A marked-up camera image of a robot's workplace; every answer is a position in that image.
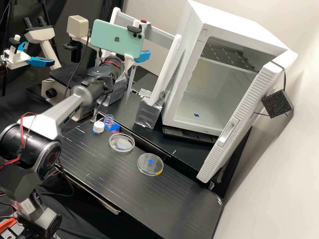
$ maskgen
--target orange component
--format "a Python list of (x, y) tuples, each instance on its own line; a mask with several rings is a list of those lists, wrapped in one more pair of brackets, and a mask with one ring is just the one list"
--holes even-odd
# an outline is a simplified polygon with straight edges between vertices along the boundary
[(16, 220), (14, 218), (9, 218), (5, 222), (0, 224), (0, 233), (2, 233), (5, 229), (8, 227), (12, 227), (14, 224), (16, 224)]

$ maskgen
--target incubator door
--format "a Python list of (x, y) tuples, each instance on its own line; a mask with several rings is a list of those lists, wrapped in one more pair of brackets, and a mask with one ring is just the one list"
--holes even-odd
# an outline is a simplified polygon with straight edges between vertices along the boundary
[[(287, 69), (297, 58), (297, 54), (287, 50), (273, 61)], [(217, 142), (207, 156), (197, 178), (208, 182), (212, 176), (227, 162), (263, 108), (261, 98), (273, 90), (274, 83), (282, 75), (279, 66), (268, 62), (256, 75), (237, 108), (228, 119)]]

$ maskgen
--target door handle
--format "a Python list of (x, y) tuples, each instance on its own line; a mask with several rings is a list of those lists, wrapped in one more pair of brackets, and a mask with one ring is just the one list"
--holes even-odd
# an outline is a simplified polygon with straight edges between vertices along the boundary
[(232, 132), (234, 131), (235, 127), (237, 126), (239, 120), (235, 117), (232, 117), (231, 120), (227, 123), (224, 131), (222, 132), (222, 134), (219, 136), (218, 140), (217, 140), (217, 145), (219, 147), (224, 147), (227, 139), (229, 138), (229, 136), (232, 134)]

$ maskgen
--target gray tape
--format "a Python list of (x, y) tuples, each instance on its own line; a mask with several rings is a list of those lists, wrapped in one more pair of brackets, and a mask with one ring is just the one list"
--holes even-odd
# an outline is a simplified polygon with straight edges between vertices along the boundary
[(152, 106), (147, 102), (149, 97), (144, 96), (139, 104), (139, 109), (135, 117), (135, 123), (153, 129), (164, 104), (164, 93), (161, 92), (159, 100)]

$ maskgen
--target black foam block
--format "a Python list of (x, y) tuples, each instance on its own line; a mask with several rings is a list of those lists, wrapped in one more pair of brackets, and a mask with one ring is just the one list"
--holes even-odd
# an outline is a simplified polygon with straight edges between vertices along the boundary
[(293, 109), (292, 102), (284, 90), (277, 91), (262, 99), (270, 118), (282, 115)]

